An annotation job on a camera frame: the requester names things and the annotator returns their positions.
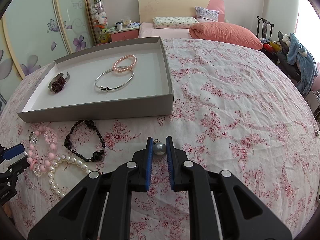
glass display jar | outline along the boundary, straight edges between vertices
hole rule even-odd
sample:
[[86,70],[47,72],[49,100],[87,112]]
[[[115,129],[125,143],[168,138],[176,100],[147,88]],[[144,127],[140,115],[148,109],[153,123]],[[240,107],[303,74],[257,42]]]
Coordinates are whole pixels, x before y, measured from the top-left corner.
[[94,34],[99,44],[109,42],[110,35],[107,33],[108,20],[103,0],[89,0],[89,6]]

white box tray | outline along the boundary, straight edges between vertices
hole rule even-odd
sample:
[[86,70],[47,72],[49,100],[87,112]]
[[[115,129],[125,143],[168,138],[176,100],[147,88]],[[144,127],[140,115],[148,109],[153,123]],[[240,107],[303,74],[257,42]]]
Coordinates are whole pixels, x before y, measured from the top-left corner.
[[[131,81],[119,90],[97,89],[96,78],[128,54],[137,57]],[[131,62],[126,59],[118,66],[129,66]],[[52,93],[48,84],[61,72],[64,76],[69,72],[70,80],[62,91]],[[131,74],[112,71],[97,84],[116,87]],[[172,107],[172,83],[162,40],[148,37],[107,43],[55,60],[36,81],[17,114],[25,122],[54,122],[167,115]]]

pink drawer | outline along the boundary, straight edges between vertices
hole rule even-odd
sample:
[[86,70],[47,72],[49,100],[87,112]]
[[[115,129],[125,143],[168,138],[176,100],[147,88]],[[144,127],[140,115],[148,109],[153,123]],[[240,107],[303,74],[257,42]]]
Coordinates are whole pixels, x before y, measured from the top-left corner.
[[123,41],[129,39],[136,39],[139,36],[139,30],[125,31],[121,33],[111,34],[112,41]]

pillow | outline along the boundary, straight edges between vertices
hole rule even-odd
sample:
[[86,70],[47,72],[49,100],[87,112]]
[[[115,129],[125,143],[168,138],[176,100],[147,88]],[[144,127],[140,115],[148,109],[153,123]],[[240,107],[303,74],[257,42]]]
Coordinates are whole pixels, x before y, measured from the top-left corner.
[[208,10],[206,8],[196,6],[196,20],[198,22],[217,22],[219,11]]
[[222,41],[251,49],[262,49],[260,40],[248,29],[239,25],[223,22],[193,24],[189,29],[193,39]]
[[156,17],[153,19],[155,29],[160,28],[189,28],[198,21],[193,17]]

wooden headboard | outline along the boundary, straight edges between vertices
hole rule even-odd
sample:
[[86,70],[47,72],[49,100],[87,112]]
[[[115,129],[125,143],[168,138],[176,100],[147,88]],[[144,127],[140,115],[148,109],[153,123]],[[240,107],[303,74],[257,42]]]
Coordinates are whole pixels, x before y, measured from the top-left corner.
[[140,22],[153,22],[154,17],[195,17],[195,6],[219,11],[224,21],[223,0],[139,0]]

